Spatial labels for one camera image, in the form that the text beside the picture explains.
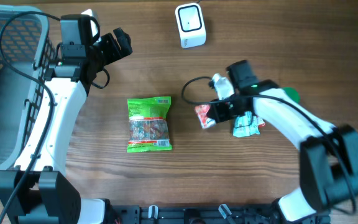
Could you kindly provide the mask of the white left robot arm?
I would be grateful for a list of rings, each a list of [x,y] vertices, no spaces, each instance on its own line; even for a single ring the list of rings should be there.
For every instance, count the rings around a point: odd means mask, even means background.
[[[1,218],[11,223],[102,223],[105,199],[87,199],[65,176],[76,118],[94,79],[107,65],[132,53],[121,28],[101,35],[86,14],[59,18],[62,41],[43,69],[44,97],[24,150],[12,169],[0,170]]]

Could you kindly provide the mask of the red tissue pack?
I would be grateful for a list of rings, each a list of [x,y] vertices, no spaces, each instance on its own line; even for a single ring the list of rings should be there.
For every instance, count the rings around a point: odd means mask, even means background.
[[[216,121],[209,118],[207,113],[211,109],[210,105],[197,105],[195,106],[195,113],[200,121],[200,125],[203,129],[208,129],[216,125]]]

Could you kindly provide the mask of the green gummy candy bag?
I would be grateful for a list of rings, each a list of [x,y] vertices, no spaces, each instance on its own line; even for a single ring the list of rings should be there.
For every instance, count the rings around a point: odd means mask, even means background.
[[[127,100],[129,112],[127,152],[172,150],[166,121],[171,102],[169,96]]]

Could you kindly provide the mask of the teal snack packet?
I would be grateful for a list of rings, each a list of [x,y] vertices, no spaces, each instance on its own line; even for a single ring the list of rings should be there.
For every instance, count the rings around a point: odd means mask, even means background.
[[[252,112],[246,111],[234,121],[233,136],[237,138],[249,137],[259,132],[260,119]]]

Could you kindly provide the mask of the green lid spice jar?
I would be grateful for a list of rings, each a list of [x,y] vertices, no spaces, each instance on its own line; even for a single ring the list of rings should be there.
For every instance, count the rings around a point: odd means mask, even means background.
[[[285,87],[285,88],[283,88],[283,90],[288,95],[288,97],[291,100],[293,100],[295,103],[300,102],[300,95],[294,88]]]

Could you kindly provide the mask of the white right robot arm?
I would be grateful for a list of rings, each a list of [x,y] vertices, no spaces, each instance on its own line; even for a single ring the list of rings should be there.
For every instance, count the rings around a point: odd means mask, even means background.
[[[277,128],[299,151],[300,186],[278,200],[287,223],[302,221],[358,196],[358,133],[335,126],[292,100],[271,80],[260,81],[247,60],[216,73],[208,118],[220,123],[251,112]]]

